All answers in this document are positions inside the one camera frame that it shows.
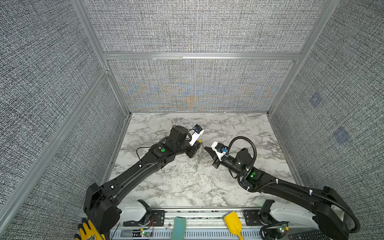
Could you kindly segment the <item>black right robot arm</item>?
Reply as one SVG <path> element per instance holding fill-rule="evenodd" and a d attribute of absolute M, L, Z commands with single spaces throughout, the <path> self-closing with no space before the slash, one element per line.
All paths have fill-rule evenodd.
<path fill-rule="evenodd" d="M 350 234 L 361 230 L 360 221 L 334 189 L 308 188 L 278 179 L 254 167 L 256 159 L 246 148 L 235 157 L 230 156 L 227 147 L 220 143 L 205 147 L 205 151 L 213 158 L 215 168 L 223 165 L 236 173 L 238 184 L 247 192 L 274 195 L 311 212 L 311 220 L 329 238 L 347 240 Z"/>

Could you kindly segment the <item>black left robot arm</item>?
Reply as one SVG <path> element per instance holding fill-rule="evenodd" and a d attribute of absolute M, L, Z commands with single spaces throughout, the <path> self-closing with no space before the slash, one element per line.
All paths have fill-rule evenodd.
<path fill-rule="evenodd" d="M 148 152 L 128 170 L 100 186 L 96 183 L 90 185 L 84 212 L 98 234 L 107 234 L 118 223 L 122 213 L 118 205 L 144 179 L 172 162 L 177 155 L 186 154 L 193 158 L 201 146 L 198 138 L 203 133 L 200 125 L 192 129 L 173 126 L 168 137 L 150 146 Z"/>

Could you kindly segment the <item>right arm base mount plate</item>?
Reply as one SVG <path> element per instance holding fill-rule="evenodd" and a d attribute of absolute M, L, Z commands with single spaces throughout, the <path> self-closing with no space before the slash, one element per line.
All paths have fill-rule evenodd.
<path fill-rule="evenodd" d="M 270 224 L 270 217 L 266 210 L 243 210 L 243 216 L 247 226 L 265 226 Z"/>

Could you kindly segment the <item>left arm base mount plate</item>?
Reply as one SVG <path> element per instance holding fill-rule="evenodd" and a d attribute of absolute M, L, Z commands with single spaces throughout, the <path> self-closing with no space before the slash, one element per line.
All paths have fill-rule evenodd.
<path fill-rule="evenodd" d="M 127 221 L 123 222 L 124 227 L 144 227 L 148 228 L 149 225 L 154 227 L 163 227 L 165 221 L 164 210 L 151 210 L 149 213 L 146 213 L 141 220 L 138 222 Z"/>

